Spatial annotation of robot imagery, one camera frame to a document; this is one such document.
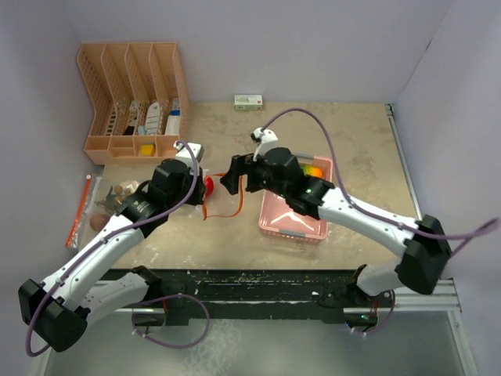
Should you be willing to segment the red apple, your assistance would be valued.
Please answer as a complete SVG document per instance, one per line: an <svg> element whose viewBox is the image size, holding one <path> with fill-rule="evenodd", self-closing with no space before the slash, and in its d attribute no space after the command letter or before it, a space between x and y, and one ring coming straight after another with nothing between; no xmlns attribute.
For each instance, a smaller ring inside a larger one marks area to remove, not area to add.
<svg viewBox="0 0 501 376"><path fill-rule="evenodd" d="M210 197L214 192L214 180L210 176L206 176L204 185L206 186L206 197Z"/></svg>

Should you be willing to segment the clear zip bag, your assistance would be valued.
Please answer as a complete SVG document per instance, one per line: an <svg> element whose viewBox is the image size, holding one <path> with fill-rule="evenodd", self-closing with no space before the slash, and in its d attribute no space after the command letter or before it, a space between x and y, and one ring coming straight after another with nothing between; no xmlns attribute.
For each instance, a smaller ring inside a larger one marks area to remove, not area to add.
<svg viewBox="0 0 501 376"><path fill-rule="evenodd" d="M239 198L236 199L236 196L230 196L223 190L224 186L220 183L219 179L224 174L224 172L210 173L209 171L204 171L203 183L206 176L210 176L214 180L214 192L210 197L206 197L205 187L204 202L202 203L202 216L204 221L214 218L235 218L243 210L243 177L240 177Z"/></svg>
<svg viewBox="0 0 501 376"><path fill-rule="evenodd" d="M89 219L91 215L100 213L108 215L111 218L116 213L116 211L109 213L101 208L98 208L96 206L96 202L104 199L108 194L109 189L112 186L117 186L118 184L120 183L113 182L112 180L106 179L101 175L86 175L85 187L77 209L77 214L74 217L73 224L65 243L66 249L79 252L98 233L90 228Z"/></svg>

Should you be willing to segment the white mushroom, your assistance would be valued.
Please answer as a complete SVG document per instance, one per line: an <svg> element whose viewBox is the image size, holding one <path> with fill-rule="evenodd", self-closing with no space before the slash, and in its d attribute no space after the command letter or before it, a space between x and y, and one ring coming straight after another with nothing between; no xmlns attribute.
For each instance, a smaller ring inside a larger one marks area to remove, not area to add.
<svg viewBox="0 0 501 376"><path fill-rule="evenodd" d="M115 187L116 193L123 194L125 196L133 194L139 187L139 182L137 180L126 180Z"/></svg>

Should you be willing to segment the brown longan bunch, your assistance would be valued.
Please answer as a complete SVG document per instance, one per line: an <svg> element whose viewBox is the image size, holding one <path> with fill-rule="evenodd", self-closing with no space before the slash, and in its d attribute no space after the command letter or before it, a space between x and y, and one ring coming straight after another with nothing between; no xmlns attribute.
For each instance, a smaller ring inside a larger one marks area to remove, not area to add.
<svg viewBox="0 0 501 376"><path fill-rule="evenodd" d="M105 210L106 212L113 213L116 209L122 205L128 196L132 194L130 188L123 186L112 186L109 189L106 197L100 201L96 202L96 206Z"/></svg>

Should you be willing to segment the green orange mango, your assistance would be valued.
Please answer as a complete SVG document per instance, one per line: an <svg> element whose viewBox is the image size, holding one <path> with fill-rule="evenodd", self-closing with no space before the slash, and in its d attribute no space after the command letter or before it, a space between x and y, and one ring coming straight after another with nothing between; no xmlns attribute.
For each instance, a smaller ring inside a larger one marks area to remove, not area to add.
<svg viewBox="0 0 501 376"><path fill-rule="evenodd" d="M302 169L303 173L305 173L306 175L320 178L320 179L323 178L323 170L320 167L317 167L317 166L314 166L311 164L307 164L307 165L303 164L303 165L301 165L301 169Z"/></svg>

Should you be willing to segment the clear zip top bag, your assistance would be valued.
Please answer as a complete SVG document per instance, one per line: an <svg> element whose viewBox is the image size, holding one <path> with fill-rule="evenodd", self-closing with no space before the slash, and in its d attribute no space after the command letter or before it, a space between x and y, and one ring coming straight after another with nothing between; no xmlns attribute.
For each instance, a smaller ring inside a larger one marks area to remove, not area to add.
<svg viewBox="0 0 501 376"><path fill-rule="evenodd" d="M108 194L109 189L112 186L117 186L118 184L120 183L113 182L112 180L106 179L101 175L86 175L85 187L77 209L77 214L74 217L73 224L65 243L66 249L79 252L98 233L90 228L89 219L91 215L100 213L108 215L111 218L116 213L116 211L109 213L101 208L98 208L96 206L96 202L104 199Z"/></svg>

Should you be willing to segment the brown passion fruit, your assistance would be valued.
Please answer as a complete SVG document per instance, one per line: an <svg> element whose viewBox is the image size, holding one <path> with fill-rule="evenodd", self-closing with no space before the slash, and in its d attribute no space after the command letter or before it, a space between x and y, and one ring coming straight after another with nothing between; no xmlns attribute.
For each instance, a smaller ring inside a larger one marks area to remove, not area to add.
<svg viewBox="0 0 501 376"><path fill-rule="evenodd" d="M91 215L89 219L90 228L95 232L100 232L109 222L110 217L105 214L96 213Z"/></svg>

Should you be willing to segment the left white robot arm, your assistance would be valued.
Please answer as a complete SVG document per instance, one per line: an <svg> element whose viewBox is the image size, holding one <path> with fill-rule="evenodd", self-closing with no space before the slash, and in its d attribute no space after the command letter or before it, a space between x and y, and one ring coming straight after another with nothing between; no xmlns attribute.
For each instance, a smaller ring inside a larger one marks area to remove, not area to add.
<svg viewBox="0 0 501 376"><path fill-rule="evenodd" d="M203 171L197 159L166 159L150 180L127 196L96 236L64 266L43 281L24 282L18 297L27 325L25 352L35 358L49 349L61 353L74 345L91 324L134 304L152 307L185 294L166 295L162 279L144 266L97 287L110 267L142 243L184 204L202 204Z"/></svg>

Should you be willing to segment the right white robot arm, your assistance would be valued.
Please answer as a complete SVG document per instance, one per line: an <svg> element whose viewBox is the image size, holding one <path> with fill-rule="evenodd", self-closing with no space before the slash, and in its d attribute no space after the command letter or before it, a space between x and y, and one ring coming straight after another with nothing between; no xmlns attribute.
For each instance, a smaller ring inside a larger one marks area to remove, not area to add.
<svg viewBox="0 0 501 376"><path fill-rule="evenodd" d="M452 255L436 218L426 215L416 220L394 215L392 223L385 223L390 212L376 208L379 216L374 219L366 214L372 205L362 202L362 208L356 210L340 188L305 174L298 159L285 147L273 148L260 157L252 154L232 157L220 182L230 194L236 194L243 175L247 177L248 193L272 192L283 198L294 212L346 227L394 254L393 259L363 265L355 271L348 287L348 297L354 305L367 306L376 295L399 287L422 295L434 292Z"/></svg>

